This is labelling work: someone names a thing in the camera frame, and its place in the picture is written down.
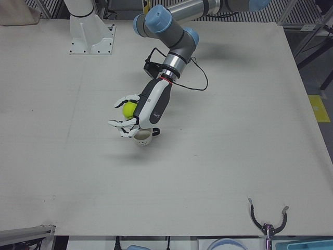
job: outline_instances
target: wire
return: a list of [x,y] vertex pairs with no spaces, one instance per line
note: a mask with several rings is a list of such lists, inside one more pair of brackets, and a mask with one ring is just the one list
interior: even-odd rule
[[170,250],[170,236],[168,236],[168,246],[167,246],[166,250]]
[[176,84],[176,85],[178,85],[180,87],[183,87],[183,88],[186,88],[188,90],[205,91],[208,88],[208,77],[207,77],[205,71],[197,64],[197,59],[195,57],[191,57],[191,61],[202,71],[204,77],[206,78],[206,86],[203,89],[197,89],[195,87],[191,88],[191,87],[187,87],[187,86],[181,85],[179,83],[175,83],[175,82],[173,82],[173,84]]
[[118,12],[112,10],[112,9],[108,9],[108,14],[103,18],[103,19],[109,19],[109,17],[112,15],[112,14],[115,14],[116,16],[114,17],[114,19],[117,18],[117,15],[118,15]]
[[151,56],[153,55],[154,51],[158,51],[162,56],[167,57],[165,54],[163,54],[162,51],[160,51],[158,48],[153,48],[152,51],[150,52],[149,56],[147,57],[147,59],[145,60],[145,62],[150,62]]
[[[152,51],[150,52],[150,54],[149,54],[149,56],[147,57],[147,59],[145,60],[145,62],[147,63],[147,62],[150,62],[150,59],[151,59],[151,57],[152,57],[152,55],[153,55],[153,53],[154,53],[154,51],[158,51],[162,56],[164,56],[164,57],[167,57],[165,54],[163,54],[163,52],[162,51],[160,51],[158,48],[153,48],[152,49]],[[195,87],[187,87],[187,86],[184,86],[184,85],[181,85],[181,84],[179,84],[179,83],[176,83],[176,82],[172,82],[173,84],[175,84],[175,85],[178,85],[178,86],[180,86],[180,87],[183,87],[183,88],[186,88],[186,89],[188,89],[188,90],[197,90],[197,91],[204,91],[204,90],[206,90],[207,88],[208,88],[208,77],[207,77],[207,75],[206,75],[206,73],[205,73],[205,71],[198,65],[198,63],[197,63],[197,59],[193,56],[193,57],[191,57],[191,59],[190,59],[190,61],[192,61],[201,71],[202,71],[202,73],[203,73],[203,75],[204,75],[204,77],[205,77],[205,79],[206,79],[206,86],[203,88],[203,89],[197,89],[197,88],[195,88]]]
[[306,52],[306,51],[309,51],[309,50],[311,50],[311,49],[313,49],[313,48],[315,48],[315,47],[318,47],[318,46],[322,45],[323,43],[327,42],[328,40],[331,40],[332,38],[328,38],[328,37],[329,37],[329,35],[332,34],[332,31],[333,31],[333,24],[332,24],[332,26],[329,28],[329,32],[328,32],[327,36],[325,37],[325,39],[324,39],[321,43],[318,43],[317,45],[314,45],[314,46],[312,46],[312,47],[310,47],[310,48],[307,48],[307,49],[303,50],[302,53],[303,53],[303,52]]
[[219,16],[212,16],[212,15],[206,15],[206,17],[212,17],[212,18],[221,18],[221,19],[224,19],[224,18],[227,18],[227,17],[232,17],[236,14],[238,14],[239,12],[234,12],[232,14],[223,14],[223,15],[219,15]]

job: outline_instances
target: robotic hand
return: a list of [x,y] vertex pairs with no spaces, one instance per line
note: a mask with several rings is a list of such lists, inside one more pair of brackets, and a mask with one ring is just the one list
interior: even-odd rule
[[160,77],[152,79],[139,95],[127,95],[119,99],[114,107],[119,108],[127,102],[136,103],[133,117],[127,121],[109,121],[118,128],[122,137],[133,137],[140,129],[149,129],[162,117],[170,99],[172,82]]

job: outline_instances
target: floor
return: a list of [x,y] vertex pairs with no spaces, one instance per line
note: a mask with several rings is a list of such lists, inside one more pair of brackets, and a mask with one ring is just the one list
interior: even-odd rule
[[[304,34],[286,32],[286,36],[291,49],[293,49],[304,37]],[[323,39],[323,36],[315,37],[308,45],[308,47],[312,47],[320,43]],[[296,63],[301,62],[308,55],[316,51],[316,49],[317,48],[314,48],[307,52],[301,53],[301,55],[297,58]],[[333,48],[300,70],[300,75],[303,80],[306,92],[308,95],[320,95],[322,97],[323,103],[331,121],[333,121],[333,83],[331,83],[331,85],[329,85],[325,91],[320,91],[319,87],[324,82],[328,74],[332,71],[332,61]],[[319,127],[321,129],[330,157],[333,160],[333,123],[319,123]]]

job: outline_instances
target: blue joint cap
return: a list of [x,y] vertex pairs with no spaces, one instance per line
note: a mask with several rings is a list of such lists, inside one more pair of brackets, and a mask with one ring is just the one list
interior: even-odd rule
[[185,27],[184,30],[190,35],[192,36],[193,40],[194,40],[194,43],[196,44],[196,46],[198,45],[198,42],[199,42],[199,35],[198,33],[190,28],[190,27]]
[[271,0],[250,0],[249,10],[253,12],[264,9],[270,2]]
[[140,35],[140,34],[139,34],[139,31],[137,30],[137,19],[138,19],[139,16],[141,16],[141,15],[143,15],[143,14],[137,15],[137,16],[134,18],[134,20],[133,20],[133,29],[134,29],[135,33],[137,33],[138,35]]
[[164,32],[170,27],[172,22],[171,13],[162,5],[153,7],[145,18],[145,24],[148,29],[155,34]]
[[127,248],[127,250],[150,250],[150,249],[143,246],[131,245]]

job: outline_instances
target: white mug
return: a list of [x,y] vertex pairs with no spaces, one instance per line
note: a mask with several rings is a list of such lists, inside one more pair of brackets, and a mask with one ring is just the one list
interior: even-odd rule
[[139,146],[147,146],[152,137],[159,134],[160,130],[158,128],[140,129],[133,137],[133,141]]

